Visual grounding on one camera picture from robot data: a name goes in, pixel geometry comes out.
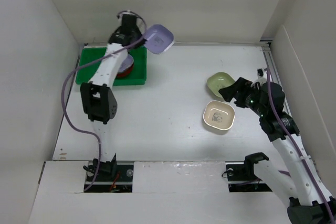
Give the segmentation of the purple square panda dish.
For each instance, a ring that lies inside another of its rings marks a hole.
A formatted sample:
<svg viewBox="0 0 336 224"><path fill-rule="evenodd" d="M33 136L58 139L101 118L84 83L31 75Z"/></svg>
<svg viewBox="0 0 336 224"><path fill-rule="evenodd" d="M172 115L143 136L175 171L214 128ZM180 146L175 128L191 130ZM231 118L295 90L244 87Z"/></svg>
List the purple square panda dish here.
<svg viewBox="0 0 336 224"><path fill-rule="evenodd" d="M174 44L173 33L161 24L152 25L143 34L144 47L153 54L161 54Z"/></svg>
<svg viewBox="0 0 336 224"><path fill-rule="evenodd" d="M132 65L134 64L134 59L133 57L128 54L128 56L126 57L126 59L122 62L118 73L123 73L125 72L127 69L129 69Z"/></svg>

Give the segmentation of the red round plate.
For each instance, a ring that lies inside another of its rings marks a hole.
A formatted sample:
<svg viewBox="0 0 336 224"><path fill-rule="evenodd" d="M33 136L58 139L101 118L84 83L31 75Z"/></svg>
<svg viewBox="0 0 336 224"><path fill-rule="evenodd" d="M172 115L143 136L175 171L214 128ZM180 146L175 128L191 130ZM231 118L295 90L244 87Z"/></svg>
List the red round plate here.
<svg viewBox="0 0 336 224"><path fill-rule="evenodd" d="M133 68L134 68L134 64L130 65L127 69L125 69L125 71L118 72L117 79L124 78L124 77L128 76L132 72Z"/></svg>

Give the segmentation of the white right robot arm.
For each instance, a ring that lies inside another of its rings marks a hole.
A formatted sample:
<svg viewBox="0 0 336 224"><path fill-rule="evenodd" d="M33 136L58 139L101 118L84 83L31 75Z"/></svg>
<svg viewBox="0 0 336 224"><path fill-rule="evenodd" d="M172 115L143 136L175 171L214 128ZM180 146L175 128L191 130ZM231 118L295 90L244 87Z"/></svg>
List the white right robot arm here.
<svg viewBox="0 0 336 224"><path fill-rule="evenodd" d="M226 102L249 108L280 154L287 170L279 171L262 153L247 155L242 162L226 165L231 191L241 191L262 182L281 199L291 223L335 223L335 198L319 178L305 151L299 129L284 110L285 93L271 81L260 84L239 78L219 93Z"/></svg>

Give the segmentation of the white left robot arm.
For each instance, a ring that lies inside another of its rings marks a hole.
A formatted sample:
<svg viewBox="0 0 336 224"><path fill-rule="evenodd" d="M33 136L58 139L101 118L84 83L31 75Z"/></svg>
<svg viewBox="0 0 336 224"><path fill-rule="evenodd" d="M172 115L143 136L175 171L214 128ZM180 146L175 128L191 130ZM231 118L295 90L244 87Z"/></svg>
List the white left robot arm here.
<svg viewBox="0 0 336 224"><path fill-rule="evenodd" d="M131 11L118 14L120 26L108 40L106 51L96 73L88 82L80 86L84 113L92 123L98 139L98 156L86 170L97 172L105 180L112 180L117 175L116 154L111 152L109 123L117 112L117 101L112 93L112 86L122 63L128 57L128 50L142 41L142 33L137 26L140 18Z"/></svg>

